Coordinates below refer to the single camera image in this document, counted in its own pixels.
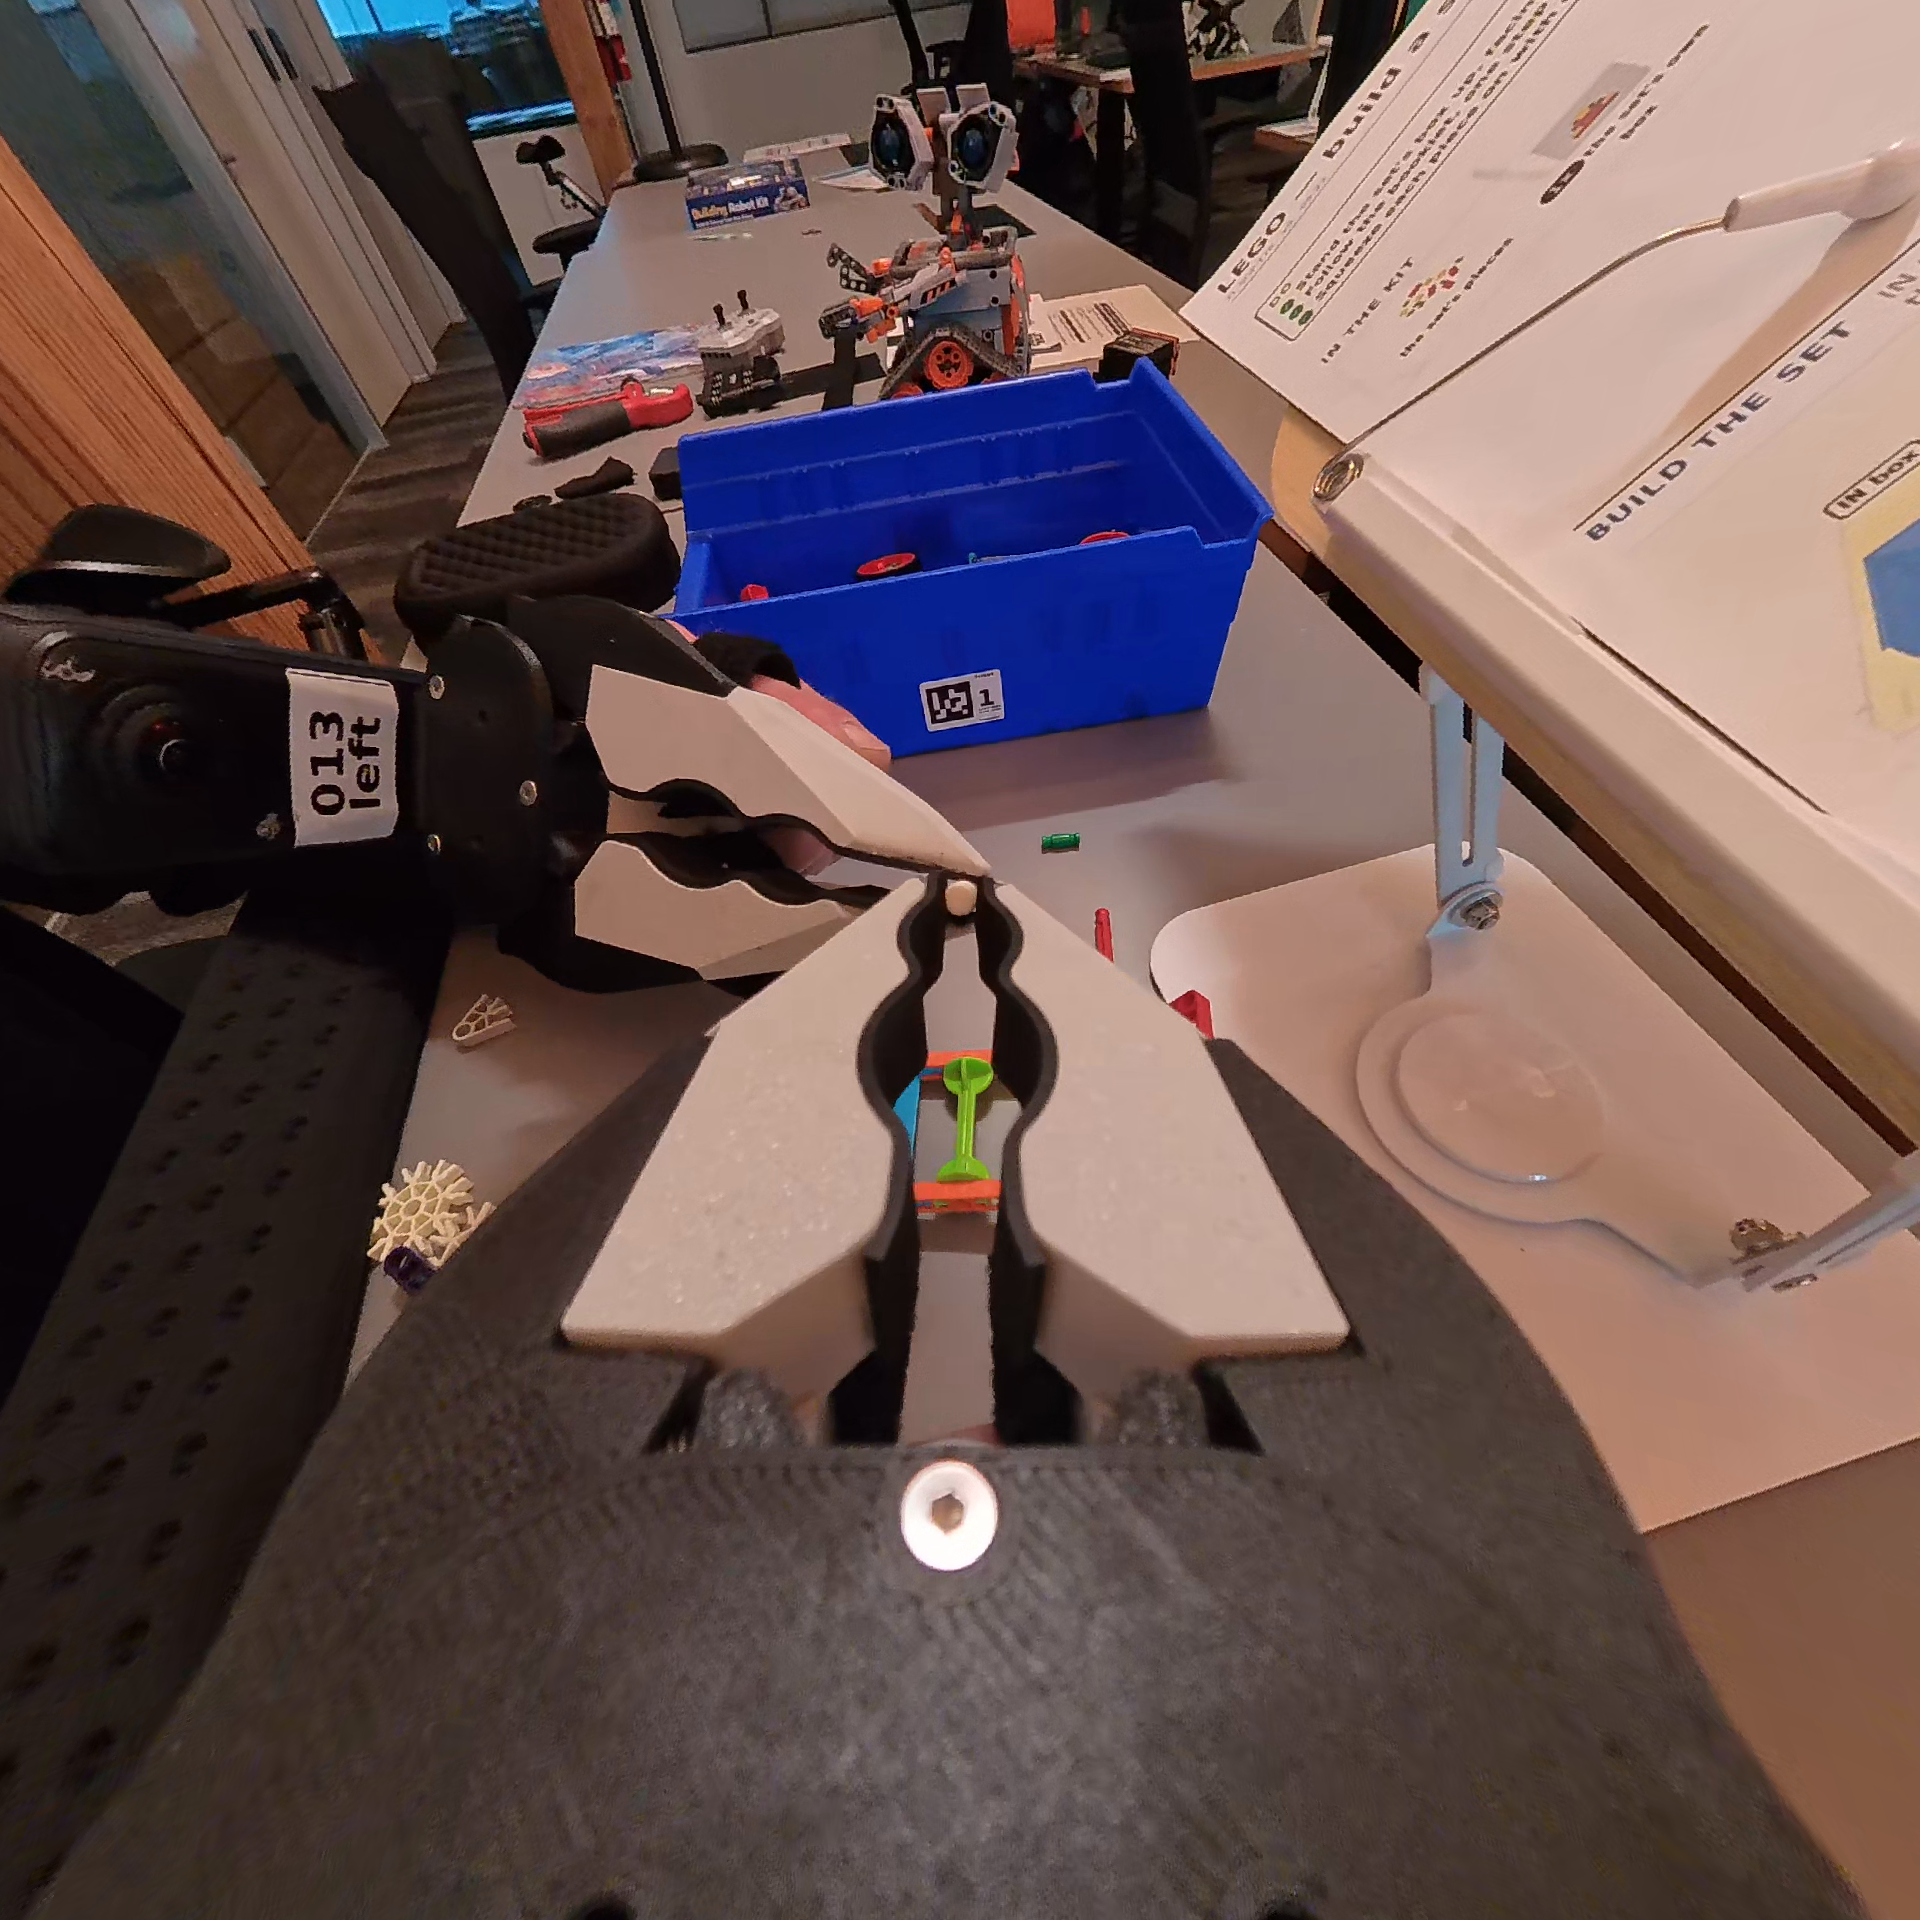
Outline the barcode paper sheet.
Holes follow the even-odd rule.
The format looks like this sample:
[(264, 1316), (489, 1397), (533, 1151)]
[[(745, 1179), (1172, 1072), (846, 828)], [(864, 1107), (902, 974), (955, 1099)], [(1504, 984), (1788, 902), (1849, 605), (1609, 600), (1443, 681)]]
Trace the barcode paper sheet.
[(1153, 332), (1177, 343), (1195, 332), (1153, 288), (1132, 284), (1090, 294), (1032, 294), (1032, 368), (1092, 368), (1106, 344), (1125, 332)]

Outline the blue printed box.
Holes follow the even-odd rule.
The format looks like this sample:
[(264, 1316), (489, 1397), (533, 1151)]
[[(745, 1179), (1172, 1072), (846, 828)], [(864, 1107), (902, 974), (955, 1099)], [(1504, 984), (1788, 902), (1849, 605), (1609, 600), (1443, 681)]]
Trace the blue printed box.
[(683, 201), (688, 228), (704, 232), (810, 208), (810, 182), (794, 158), (744, 159), (686, 175)]

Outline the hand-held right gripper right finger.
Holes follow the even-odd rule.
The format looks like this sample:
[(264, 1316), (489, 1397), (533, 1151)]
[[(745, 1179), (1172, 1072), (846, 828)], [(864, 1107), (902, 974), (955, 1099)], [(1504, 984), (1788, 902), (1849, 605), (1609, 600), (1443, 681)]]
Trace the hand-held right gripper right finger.
[(1352, 1335), (1210, 1041), (1017, 887), (981, 891), (992, 1068), (1017, 1104), (989, 1252), (1000, 1439), (1086, 1403)]

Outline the person's left hand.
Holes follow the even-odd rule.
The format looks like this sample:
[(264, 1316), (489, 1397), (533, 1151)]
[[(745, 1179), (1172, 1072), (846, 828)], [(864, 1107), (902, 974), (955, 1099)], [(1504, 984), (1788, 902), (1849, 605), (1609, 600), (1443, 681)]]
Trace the person's left hand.
[(789, 685), (782, 678), (764, 673), (754, 676), (750, 681), (750, 688), (768, 699), (794, 709), (813, 726), (846, 743), (864, 761), (882, 771), (892, 766), (893, 757), (890, 748), (874, 732), (869, 732), (848, 709), (834, 703), (816, 688), (806, 683)]

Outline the glass door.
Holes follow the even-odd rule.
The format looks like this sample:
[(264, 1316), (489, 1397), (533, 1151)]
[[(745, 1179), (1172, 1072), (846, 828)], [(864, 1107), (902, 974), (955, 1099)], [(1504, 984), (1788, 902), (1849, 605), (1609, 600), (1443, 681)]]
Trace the glass door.
[(317, 4), (3, 4), (5, 144), (302, 535), (461, 319), (321, 109), (347, 77)]

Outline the blue storage bin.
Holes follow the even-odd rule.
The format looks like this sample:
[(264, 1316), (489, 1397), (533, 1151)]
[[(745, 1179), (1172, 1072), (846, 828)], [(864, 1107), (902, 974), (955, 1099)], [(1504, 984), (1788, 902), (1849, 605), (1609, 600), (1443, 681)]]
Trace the blue storage bin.
[[(1205, 709), (1268, 504), (1169, 380), (1086, 369), (686, 436), (674, 616), (893, 757)], [(1132, 542), (1082, 548), (1096, 529)], [(852, 582), (917, 550), (923, 574)]]

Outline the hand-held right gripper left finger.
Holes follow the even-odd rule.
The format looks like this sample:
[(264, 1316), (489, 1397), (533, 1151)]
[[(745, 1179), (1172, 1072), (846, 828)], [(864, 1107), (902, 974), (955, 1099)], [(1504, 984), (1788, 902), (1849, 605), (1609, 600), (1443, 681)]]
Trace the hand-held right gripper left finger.
[(899, 1439), (921, 1238), (897, 1102), (937, 974), (940, 883), (909, 879), (728, 1014), (564, 1339), (753, 1369), (844, 1441)]

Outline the toy tracked robot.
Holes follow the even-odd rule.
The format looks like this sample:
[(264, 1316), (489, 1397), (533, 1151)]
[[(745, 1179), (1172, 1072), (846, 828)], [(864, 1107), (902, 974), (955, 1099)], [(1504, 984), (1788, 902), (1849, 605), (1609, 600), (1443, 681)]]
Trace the toy tracked robot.
[(893, 324), (881, 398), (957, 393), (1024, 376), (1034, 341), (1024, 264), (1012, 223), (989, 223), (982, 198), (1000, 191), (1017, 161), (1017, 118), (987, 87), (920, 87), (882, 93), (870, 120), (870, 171), (890, 188), (931, 188), (921, 206), (925, 232), (890, 256), (861, 259), (830, 247), (844, 299), (834, 319)]

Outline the grey and black device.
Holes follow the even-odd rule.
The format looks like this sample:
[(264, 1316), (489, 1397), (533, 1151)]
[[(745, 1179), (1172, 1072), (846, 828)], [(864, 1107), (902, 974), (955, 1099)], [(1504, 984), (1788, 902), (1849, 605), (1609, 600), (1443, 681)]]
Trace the grey and black device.
[(712, 421), (762, 412), (784, 398), (784, 319), (772, 307), (754, 304), (748, 289), (737, 289), (734, 307), (714, 307), (714, 321), (698, 348), (698, 403)]

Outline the blue rod snowflake assembly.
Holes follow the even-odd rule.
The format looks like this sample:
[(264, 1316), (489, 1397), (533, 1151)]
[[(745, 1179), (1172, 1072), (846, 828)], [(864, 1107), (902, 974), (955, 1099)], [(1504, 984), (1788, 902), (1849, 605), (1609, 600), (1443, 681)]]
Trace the blue rod snowflake assembly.
[(421, 1161), (381, 1185), (369, 1262), (403, 1296), (418, 1296), (494, 1212), (459, 1164)]

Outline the white metal stand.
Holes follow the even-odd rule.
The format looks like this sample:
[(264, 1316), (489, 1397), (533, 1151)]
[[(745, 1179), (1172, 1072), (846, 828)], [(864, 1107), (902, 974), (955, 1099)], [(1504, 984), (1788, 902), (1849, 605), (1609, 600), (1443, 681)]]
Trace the white metal stand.
[(1549, 1361), (1644, 1531), (1916, 1439), (1916, 1156), (1856, 1182), (1520, 855), (1496, 732), (1651, 833), (1916, 1075), (1916, 837), (1805, 800), (1396, 484), (1312, 481), (1426, 668), (1434, 847), (1198, 907), (1153, 974), (1382, 1165)]

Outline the colourful toy construction model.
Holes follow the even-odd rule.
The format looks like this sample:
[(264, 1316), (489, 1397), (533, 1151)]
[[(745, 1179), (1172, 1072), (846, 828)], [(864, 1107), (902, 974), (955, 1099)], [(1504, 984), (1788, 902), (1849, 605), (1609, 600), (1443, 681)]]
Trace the colourful toy construction model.
[[(944, 1215), (994, 1215), (1002, 1207), (1002, 1175), (982, 1158), (978, 1141), (1000, 1077), (987, 1047), (931, 1051), (920, 1078), (900, 1092), (897, 1118), (915, 1158), (912, 1198), (917, 1217), (931, 1223)], [(950, 1151), (925, 1175), (921, 1134), (931, 1129), (932, 1145)]]

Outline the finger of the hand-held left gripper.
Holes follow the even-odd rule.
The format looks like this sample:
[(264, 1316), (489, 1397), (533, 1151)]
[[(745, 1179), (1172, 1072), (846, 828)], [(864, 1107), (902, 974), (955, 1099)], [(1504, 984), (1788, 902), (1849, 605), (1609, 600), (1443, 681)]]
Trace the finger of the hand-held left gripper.
[(571, 883), (571, 926), (592, 943), (728, 982), (794, 968), (888, 895), (794, 869), (777, 829), (651, 829), (597, 845)]
[(987, 878), (992, 864), (932, 805), (766, 692), (700, 692), (598, 662), (585, 732), (616, 792), (696, 792), (750, 828), (797, 828), (875, 867)]

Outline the red and black tool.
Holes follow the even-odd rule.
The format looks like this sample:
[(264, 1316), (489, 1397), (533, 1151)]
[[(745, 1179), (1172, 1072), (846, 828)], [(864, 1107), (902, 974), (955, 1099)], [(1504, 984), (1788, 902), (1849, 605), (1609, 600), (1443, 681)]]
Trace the red and black tool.
[(688, 383), (648, 385), (628, 380), (603, 398), (523, 409), (522, 438), (540, 459), (566, 459), (640, 429), (678, 424), (690, 412)]

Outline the printed flat packet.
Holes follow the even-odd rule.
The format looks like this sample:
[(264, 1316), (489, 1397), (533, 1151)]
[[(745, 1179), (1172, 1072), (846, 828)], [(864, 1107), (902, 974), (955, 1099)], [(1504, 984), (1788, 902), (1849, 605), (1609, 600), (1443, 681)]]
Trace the printed flat packet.
[(620, 389), (683, 385), (702, 369), (698, 327), (644, 327), (594, 343), (540, 343), (512, 396), (522, 412), (605, 399)]

